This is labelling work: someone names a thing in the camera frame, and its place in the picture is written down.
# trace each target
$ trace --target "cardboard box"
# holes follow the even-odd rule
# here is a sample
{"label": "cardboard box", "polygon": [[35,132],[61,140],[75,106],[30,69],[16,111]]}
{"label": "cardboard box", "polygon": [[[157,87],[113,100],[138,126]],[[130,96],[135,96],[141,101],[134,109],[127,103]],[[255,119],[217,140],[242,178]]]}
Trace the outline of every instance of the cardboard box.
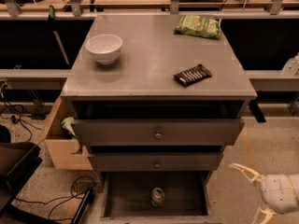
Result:
{"label": "cardboard box", "polygon": [[83,147],[81,154],[77,153],[79,150],[78,141],[67,139],[61,127],[61,121],[69,116],[67,103],[58,97],[46,117],[38,143],[42,140],[45,141],[56,169],[92,170],[86,147]]}

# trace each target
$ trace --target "gray tabletop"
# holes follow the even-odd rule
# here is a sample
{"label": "gray tabletop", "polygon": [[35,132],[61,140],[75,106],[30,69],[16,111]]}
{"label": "gray tabletop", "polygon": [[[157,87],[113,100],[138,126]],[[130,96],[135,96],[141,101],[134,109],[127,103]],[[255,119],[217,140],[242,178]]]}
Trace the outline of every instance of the gray tabletop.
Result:
{"label": "gray tabletop", "polygon": [[[113,34],[123,40],[120,58],[110,66],[92,59],[85,42],[64,85],[62,97],[254,98],[255,90],[225,35],[218,40],[175,35],[179,15],[98,15],[85,42]],[[203,64],[212,77],[184,88],[173,75]]]}

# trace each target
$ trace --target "concrete floor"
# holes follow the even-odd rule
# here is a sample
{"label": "concrete floor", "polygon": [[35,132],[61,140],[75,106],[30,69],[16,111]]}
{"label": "concrete floor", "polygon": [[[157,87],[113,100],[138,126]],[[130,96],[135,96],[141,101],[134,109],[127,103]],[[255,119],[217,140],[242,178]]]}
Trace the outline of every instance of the concrete floor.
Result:
{"label": "concrete floor", "polygon": [[[262,106],[266,117],[265,123],[258,123],[249,113],[244,116],[245,128],[239,135],[234,146],[227,147],[224,158],[216,172],[207,184],[212,216],[221,219],[223,224],[251,223],[256,210],[265,208],[260,192],[238,171],[228,168],[228,164],[237,162],[255,169],[261,174],[296,174],[299,173],[299,117],[292,117],[285,107]],[[43,127],[42,120],[23,118],[38,128]],[[2,125],[9,127],[12,141],[25,141],[29,133],[20,123],[11,124],[10,119],[0,119]],[[28,126],[33,133],[32,142],[36,142],[39,130]],[[27,201],[47,202],[56,197],[70,195],[73,181],[83,175],[90,175],[96,181],[96,195],[94,202],[89,205],[80,223],[184,223],[183,218],[123,218],[100,219],[103,187],[93,171],[65,171],[53,167],[49,153],[44,143],[42,149],[42,164],[21,191],[19,198]],[[88,180],[82,180],[85,186],[91,185]],[[24,203],[14,201],[19,208],[48,217],[51,208],[58,202],[48,205],[38,203]],[[51,218],[72,217],[78,205],[78,200],[64,203],[50,215]],[[299,212],[274,217],[269,224],[295,224],[299,221]],[[18,223],[8,217],[0,218],[1,224]]]}

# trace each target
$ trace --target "white bowl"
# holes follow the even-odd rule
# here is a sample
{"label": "white bowl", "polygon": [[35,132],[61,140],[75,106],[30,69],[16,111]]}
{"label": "white bowl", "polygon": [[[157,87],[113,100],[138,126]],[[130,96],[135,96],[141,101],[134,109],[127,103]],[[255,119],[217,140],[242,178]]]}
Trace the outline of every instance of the white bowl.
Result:
{"label": "white bowl", "polygon": [[97,35],[90,38],[85,48],[99,63],[111,64],[121,56],[122,40],[116,35]]}

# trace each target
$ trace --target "green bag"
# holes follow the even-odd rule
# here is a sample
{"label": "green bag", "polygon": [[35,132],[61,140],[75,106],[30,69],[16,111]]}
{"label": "green bag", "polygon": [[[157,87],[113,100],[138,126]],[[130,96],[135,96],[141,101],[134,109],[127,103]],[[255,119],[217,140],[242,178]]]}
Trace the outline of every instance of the green bag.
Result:
{"label": "green bag", "polygon": [[182,16],[175,34],[201,36],[205,38],[218,39],[221,33],[219,23],[207,17],[185,15]]}

